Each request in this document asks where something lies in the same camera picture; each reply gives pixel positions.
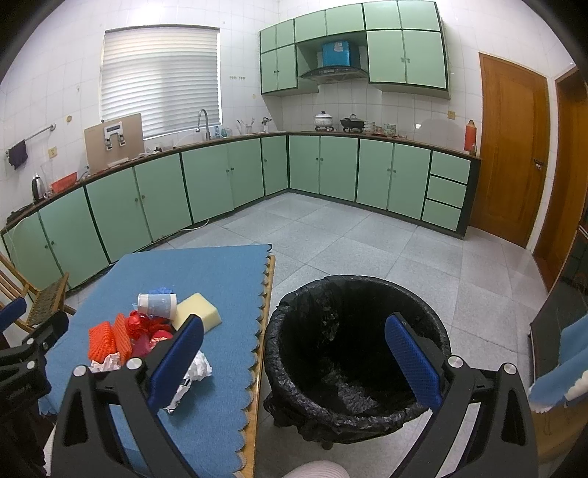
crumpled paper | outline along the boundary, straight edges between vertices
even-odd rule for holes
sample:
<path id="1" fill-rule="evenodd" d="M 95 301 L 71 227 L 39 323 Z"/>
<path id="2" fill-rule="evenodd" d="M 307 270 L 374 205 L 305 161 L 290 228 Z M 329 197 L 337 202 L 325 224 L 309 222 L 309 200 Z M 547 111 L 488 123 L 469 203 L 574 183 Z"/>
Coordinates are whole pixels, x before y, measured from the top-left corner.
<path id="1" fill-rule="evenodd" d="M 121 367 L 121 356 L 116 352 L 115 354 L 107 355 L 104 359 L 104 363 L 98 363 L 95 360 L 92 360 L 92 363 L 88 368 L 90 369 L 90 372 L 96 373 L 118 370 Z"/>
<path id="2" fill-rule="evenodd" d="M 190 390 L 190 386 L 192 385 L 193 381 L 201 381 L 205 377 L 210 377 L 212 375 L 212 367 L 208 363 L 205 355 L 198 351 L 194 360 L 188 367 L 180 386 L 178 387 L 178 391 L 173 396 L 172 402 L 164 408 L 165 411 L 168 413 L 173 413 L 176 409 L 182 397 L 186 394 L 188 390 Z"/>

towel rack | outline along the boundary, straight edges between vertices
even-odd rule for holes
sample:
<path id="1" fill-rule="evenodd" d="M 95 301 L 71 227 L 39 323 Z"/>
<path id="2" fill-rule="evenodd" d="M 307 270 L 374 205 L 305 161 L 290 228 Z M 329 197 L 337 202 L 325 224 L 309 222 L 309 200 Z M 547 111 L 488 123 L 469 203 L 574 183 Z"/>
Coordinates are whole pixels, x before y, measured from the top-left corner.
<path id="1" fill-rule="evenodd" d="M 28 141 L 28 140 L 30 140 L 30 139 L 33 139 L 35 136 L 37 136 L 37 135 L 39 135 L 39 134 L 41 134 L 42 132 L 45 132 L 45 131 L 47 131 L 47 130 L 49 130 L 49 131 L 55 131 L 55 128 L 56 128 L 56 127 L 57 127 L 57 125 L 56 125 L 55 123 L 53 123 L 53 124 L 51 124 L 51 125 L 47 126 L 46 128 L 43 128 L 42 130 L 40 130 L 40 131 L 37 131 L 35 134 L 32 134 L 31 136 L 29 136 L 28 138 L 26 138 L 26 139 L 25 139 L 25 141 Z"/>

dark towel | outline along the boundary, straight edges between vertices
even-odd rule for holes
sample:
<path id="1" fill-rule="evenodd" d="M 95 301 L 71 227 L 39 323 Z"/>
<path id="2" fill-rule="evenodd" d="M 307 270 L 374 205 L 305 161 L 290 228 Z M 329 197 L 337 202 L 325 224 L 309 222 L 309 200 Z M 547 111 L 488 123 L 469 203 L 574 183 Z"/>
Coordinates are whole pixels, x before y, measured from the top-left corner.
<path id="1" fill-rule="evenodd" d="M 27 158 L 28 154 L 26 153 L 26 144 L 24 141 L 21 141 L 19 144 L 8 150 L 8 162 L 12 164 L 15 169 L 22 165 Z"/>

window blind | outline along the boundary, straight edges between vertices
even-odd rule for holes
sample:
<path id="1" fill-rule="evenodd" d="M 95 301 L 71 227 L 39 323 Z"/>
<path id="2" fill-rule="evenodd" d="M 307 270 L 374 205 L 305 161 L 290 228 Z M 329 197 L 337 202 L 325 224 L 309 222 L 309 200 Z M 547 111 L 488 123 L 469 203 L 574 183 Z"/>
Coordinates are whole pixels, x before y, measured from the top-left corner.
<path id="1" fill-rule="evenodd" d="M 102 119 L 141 113 L 145 138 L 195 128 L 201 108 L 210 125 L 219 125 L 218 63 L 216 29 L 155 26 L 106 32 Z"/>

black trash bag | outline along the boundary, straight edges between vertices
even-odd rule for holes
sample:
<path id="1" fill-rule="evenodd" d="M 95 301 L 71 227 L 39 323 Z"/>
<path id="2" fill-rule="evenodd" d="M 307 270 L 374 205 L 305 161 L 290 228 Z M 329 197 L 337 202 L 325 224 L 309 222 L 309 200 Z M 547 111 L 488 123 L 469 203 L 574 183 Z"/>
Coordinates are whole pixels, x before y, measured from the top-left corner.
<path id="1" fill-rule="evenodd" d="M 263 406 L 274 424 L 296 426 L 309 442 L 355 443 L 399 430 L 426 411 L 386 344 L 384 325 L 394 312 L 451 355 L 437 314 L 396 284 L 335 275 L 286 295 L 265 334 L 272 391 Z"/>

